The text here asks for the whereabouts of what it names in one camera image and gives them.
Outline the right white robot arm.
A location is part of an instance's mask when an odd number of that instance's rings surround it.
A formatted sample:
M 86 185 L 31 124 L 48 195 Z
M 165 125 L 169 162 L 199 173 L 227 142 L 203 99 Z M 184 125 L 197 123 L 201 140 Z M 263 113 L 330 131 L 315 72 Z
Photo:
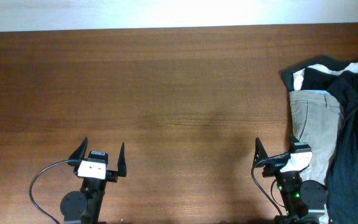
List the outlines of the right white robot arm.
M 260 138 L 255 139 L 255 153 L 251 168 L 251 176 L 259 190 L 277 209 L 278 215 L 274 223 L 319 223 L 325 213 L 328 190 L 325 185 L 315 180 L 303 180 L 301 172 L 309 167 L 313 156 L 307 142 L 301 142 L 290 136 L 289 151 L 276 156 L 268 156 Z M 268 194 L 258 183 L 254 171 L 262 168 L 262 177 L 273 177 L 272 186 L 276 186 L 283 200 L 280 210 L 278 202 L 272 194 Z

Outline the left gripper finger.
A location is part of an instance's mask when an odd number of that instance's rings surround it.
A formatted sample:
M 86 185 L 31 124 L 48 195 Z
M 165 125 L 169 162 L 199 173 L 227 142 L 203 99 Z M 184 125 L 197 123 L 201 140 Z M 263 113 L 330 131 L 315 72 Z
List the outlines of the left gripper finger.
M 117 175 L 119 177 L 127 176 L 127 167 L 126 167 L 126 159 L 125 159 L 125 144 L 121 144 L 119 158 L 117 160 Z
M 85 137 L 77 149 L 69 156 L 69 160 L 82 160 L 85 158 L 85 152 L 88 145 L 88 138 Z

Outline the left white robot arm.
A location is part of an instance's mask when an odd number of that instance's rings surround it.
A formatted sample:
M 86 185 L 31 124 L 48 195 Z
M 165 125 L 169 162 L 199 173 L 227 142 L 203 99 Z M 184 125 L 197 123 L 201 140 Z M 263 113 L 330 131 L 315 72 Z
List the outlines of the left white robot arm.
M 90 151 L 85 156 L 88 139 L 69 156 L 69 166 L 74 167 L 73 173 L 81 178 L 79 191 L 67 193 L 60 203 L 60 211 L 64 223 L 92 224 L 99 222 L 106 185 L 116 183 L 118 178 L 127 175 L 125 145 L 122 144 L 117 160 L 117 169 L 108 169 L 108 153 Z

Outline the dark green t-shirt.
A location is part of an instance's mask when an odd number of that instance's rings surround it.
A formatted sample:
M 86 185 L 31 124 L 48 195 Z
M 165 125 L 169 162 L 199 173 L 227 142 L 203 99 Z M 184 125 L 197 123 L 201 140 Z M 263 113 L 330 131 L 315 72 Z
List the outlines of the dark green t-shirt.
M 328 177 L 328 213 L 334 223 L 358 223 L 358 75 L 341 75 L 327 91 L 344 110 Z

